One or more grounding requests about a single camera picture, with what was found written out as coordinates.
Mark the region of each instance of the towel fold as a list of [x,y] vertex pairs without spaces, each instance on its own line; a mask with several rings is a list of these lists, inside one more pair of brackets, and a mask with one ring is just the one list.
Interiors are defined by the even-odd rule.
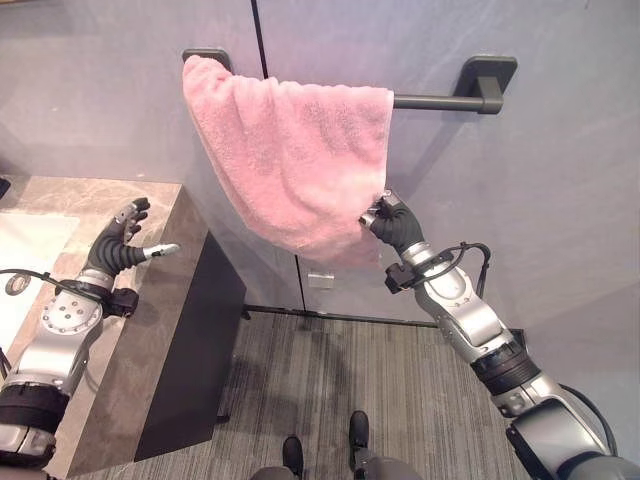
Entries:
[[358,218],[384,190],[393,92],[246,78],[195,55],[183,87],[248,228],[323,264],[377,263]]

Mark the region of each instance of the sink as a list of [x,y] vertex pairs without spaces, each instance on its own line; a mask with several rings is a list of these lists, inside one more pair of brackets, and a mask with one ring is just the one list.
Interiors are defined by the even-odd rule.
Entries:
[[[50,272],[80,219],[48,215],[0,214],[0,270]],[[38,296],[42,281],[0,275],[0,347],[7,351]]]

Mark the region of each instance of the gray wall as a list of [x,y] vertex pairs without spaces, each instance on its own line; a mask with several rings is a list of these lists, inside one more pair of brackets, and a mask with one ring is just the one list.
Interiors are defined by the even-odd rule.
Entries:
[[[639,3],[259,5],[280,79],[449,94],[468,57],[517,57],[497,117],[395,111],[387,184],[434,246],[492,247],[488,301],[525,329],[544,368],[602,406],[623,453],[640,459]],[[478,262],[466,266],[475,273]],[[380,273],[331,273],[336,289],[305,289],[310,309],[425,318],[409,294],[390,298]]]
[[[488,300],[640,460],[638,2],[258,4],[269,71],[283,80],[447,94],[469,56],[518,58],[497,117],[395,112],[388,183],[434,245],[493,248]],[[183,182],[248,300],[299,308],[292,256],[244,228],[184,108],[179,55],[202,45],[261,76],[247,0],[0,6],[0,169]],[[305,289],[310,309],[425,318],[379,271],[332,273],[334,290]]]
[[248,1],[0,5],[0,171],[184,183],[247,301],[298,308],[293,257],[244,227],[185,108],[180,55],[203,45],[260,76]]

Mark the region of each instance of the black towel bar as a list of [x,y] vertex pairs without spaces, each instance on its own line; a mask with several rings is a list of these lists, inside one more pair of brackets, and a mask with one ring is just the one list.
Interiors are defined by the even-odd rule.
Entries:
[[[227,52],[213,48],[191,48],[182,53],[186,61],[191,55],[214,58],[233,72]],[[478,55],[462,66],[453,96],[396,94],[393,108],[413,110],[453,110],[496,115],[502,109],[502,94],[518,67],[514,57]]]

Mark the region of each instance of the gray carpet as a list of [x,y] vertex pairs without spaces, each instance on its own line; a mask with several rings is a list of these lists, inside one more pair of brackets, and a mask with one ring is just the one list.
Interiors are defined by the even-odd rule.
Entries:
[[431,328],[252,314],[234,352],[223,411],[200,445],[76,477],[245,480],[302,440],[307,480],[352,478],[347,424],[371,422],[370,447],[427,479],[526,479],[505,423],[471,369]]

